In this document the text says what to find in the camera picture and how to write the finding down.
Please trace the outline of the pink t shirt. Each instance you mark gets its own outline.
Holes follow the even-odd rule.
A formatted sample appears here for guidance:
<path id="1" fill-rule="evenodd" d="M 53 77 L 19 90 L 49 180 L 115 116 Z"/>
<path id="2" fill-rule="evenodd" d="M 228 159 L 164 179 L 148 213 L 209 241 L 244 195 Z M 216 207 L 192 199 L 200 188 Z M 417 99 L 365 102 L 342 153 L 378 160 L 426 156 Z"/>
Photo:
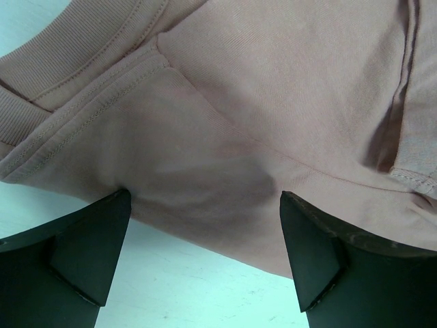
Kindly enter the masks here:
<path id="1" fill-rule="evenodd" d="M 1 58 L 1 180 L 291 275 L 291 191 L 436 248 L 435 1 L 72 1 Z"/>

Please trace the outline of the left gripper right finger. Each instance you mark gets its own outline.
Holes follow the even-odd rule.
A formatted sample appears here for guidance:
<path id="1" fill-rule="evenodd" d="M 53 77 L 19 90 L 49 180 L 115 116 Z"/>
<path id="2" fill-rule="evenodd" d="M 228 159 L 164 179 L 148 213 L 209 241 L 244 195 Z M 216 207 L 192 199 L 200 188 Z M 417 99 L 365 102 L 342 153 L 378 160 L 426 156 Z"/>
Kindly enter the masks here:
<path id="1" fill-rule="evenodd" d="M 436 252 L 382 238 L 285 191 L 280 220 L 311 328 L 434 328 Z"/>

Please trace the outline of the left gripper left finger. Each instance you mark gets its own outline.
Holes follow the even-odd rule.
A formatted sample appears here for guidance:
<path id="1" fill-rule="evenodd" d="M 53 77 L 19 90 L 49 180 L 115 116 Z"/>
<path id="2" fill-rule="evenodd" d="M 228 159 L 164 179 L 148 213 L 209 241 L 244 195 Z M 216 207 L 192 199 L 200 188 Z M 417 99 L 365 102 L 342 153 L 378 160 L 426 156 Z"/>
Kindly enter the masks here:
<path id="1" fill-rule="evenodd" d="M 1 239 L 1 326 L 94 327 L 107 303 L 131 213 L 119 190 Z"/>

